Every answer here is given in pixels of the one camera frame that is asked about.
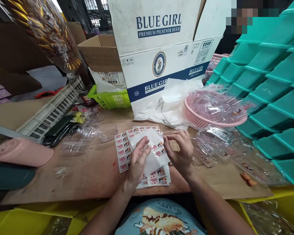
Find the white plastic crate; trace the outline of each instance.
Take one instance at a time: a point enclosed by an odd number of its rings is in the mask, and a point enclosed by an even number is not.
[[[80,76],[74,78],[53,96],[48,104],[44,105],[33,118],[28,119],[16,132],[42,141],[44,135],[63,117],[77,98],[75,90],[85,90]]]

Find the gold tinsel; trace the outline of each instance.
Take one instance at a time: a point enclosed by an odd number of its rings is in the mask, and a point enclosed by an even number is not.
[[[51,61],[74,73],[81,61],[73,36],[51,0],[4,0],[14,20],[25,28]]]

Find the t-shirt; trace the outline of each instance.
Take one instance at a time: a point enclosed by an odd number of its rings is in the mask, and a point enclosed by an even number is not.
[[[204,235],[207,231],[179,204],[165,198],[151,199],[136,207],[115,235]]]

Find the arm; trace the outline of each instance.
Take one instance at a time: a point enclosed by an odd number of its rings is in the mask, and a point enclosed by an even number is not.
[[[130,169],[126,179],[116,190],[105,207],[85,226],[80,235],[111,234],[144,174],[145,160],[151,151],[149,140],[143,137],[132,153]]]
[[[175,140],[179,144],[180,152],[175,152],[171,149],[169,140]],[[191,186],[199,202],[202,203],[218,234],[255,234],[243,218],[194,169],[191,164],[193,145],[187,131],[180,130],[165,136],[164,147],[174,167]]]

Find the person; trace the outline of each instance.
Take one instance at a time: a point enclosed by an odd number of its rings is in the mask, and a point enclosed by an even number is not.
[[[180,151],[173,151],[169,140],[175,140]],[[164,235],[206,234],[205,229],[180,205],[165,198],[144,202],[127,215],[119,228],[116,226],[143,178],[145,160],[151,152],[149,140],[143,137],[132,153],[130,168],[124,182],[107,204],[84,227],[80,235]],[[187,131],[179,130],[164,136],[164,147],[173,166],[194,191],[218,234],[254,235],[243,218],[205,182],[193,165],[193,145]]]

